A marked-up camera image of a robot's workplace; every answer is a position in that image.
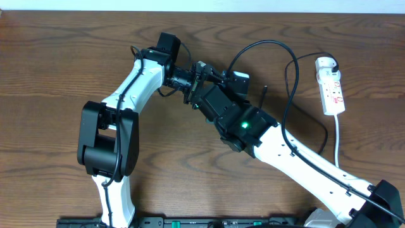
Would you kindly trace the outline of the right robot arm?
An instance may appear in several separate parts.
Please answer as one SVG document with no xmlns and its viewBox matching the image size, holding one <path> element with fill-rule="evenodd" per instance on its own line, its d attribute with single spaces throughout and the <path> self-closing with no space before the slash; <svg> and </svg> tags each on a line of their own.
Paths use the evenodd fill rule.
<svg viewBox="0 0 405 228">
<path fill-rule="evenodd" d="M 188 98 L 213 122 L 223 143 L 275 167 L 318 198 L 347 227 L 399 227 L 404 223 L 398 190 L 373 186 L 299 142 L 263 110 L 222 84 L 195 85 Z"/>
</svg>

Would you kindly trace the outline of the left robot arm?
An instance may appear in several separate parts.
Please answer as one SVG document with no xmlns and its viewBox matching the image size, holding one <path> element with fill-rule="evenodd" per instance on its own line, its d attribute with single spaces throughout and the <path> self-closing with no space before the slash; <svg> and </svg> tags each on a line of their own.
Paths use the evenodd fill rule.
<svg viewBox="0 0 405 228">
<path fill-rule="evenodd" d="M 225 80 L 201 61 L 190 69 L 176 66 L 181 46 L 177 36 L 164 32 L 156 46 L 131 46 L 134 65 L 127 78 L 107 98 L 88 101 L 82 109 L 77 160 L 96 183 L 104 227 L 134 224 L 129 177 L 139 157 L 140 113 L 151 96 L 163 86 L 189 92 L 203 73 L 210 80 Z"/>
</svg>

